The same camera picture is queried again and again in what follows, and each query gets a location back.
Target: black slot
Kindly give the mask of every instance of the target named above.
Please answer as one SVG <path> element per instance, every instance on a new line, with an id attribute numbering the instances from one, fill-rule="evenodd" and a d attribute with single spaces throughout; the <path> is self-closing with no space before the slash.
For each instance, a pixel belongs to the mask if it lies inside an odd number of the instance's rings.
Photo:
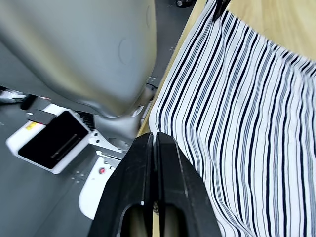
<path id="1" fill-rule="evenodd" d="M 52 169 L 88 133 L 71 113 L 65 111 L 25 144 L 18 154 Z"/>

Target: sticker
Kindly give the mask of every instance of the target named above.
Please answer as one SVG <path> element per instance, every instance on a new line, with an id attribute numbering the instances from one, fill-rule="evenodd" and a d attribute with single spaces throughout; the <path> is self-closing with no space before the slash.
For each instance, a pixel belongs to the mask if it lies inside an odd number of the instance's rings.
<path id="1" fill-rule="evenodd" d="M 26 127 L 26 130 L 30 131 L 33 127 L 35 127 L 37 122 L 32 122 L 29 126 Z"/>

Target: black and white striped cloth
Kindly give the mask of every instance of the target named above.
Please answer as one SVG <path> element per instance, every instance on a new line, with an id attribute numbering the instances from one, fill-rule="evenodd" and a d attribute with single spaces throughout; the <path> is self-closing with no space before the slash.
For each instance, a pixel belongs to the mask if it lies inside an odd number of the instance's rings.
<path id="1" fill-rule="evenodd" d="M 316 63 L 210 0 L 150 115 L 203 178 L 223 236 L 316 236 Z"/>

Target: gray floor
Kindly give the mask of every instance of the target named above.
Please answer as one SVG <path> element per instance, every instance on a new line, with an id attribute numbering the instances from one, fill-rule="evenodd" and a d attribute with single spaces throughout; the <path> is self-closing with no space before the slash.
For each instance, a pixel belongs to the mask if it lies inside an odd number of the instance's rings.
<path id="1" fill-rule="evenodd" d="M 159 84 L 192 10 L 176 8 L 173 0 L 157 0 L 156 6 L 158 54 L 149 81 L 154 85 Z M 38 99 L 32 109 L 46 105 Z M 0 237 L 87 236 L 91 220 L 80 212 L 78 198 L 97 159 L 93 148 L 86 147 L 61 174 L 51 174 L 14 157 L 5 145 L 26 122 L 19 105 L 0 105 Z"/>

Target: light wood table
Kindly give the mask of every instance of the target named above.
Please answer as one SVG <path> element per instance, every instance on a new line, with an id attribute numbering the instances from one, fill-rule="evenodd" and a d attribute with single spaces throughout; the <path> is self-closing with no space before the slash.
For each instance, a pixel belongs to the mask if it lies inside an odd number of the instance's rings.
<path id="1" fill-rule="evenodd" d="M 152 106 L 179 49 L 201 14 L 205 3 L 206 0 L 197 0 L 157 89 Z M 273 42 L 316 61 L 315 0 L 232 0 L 228 9 Z M 152 106 L 138 135 L 150 132 L 148 119 Z"/>

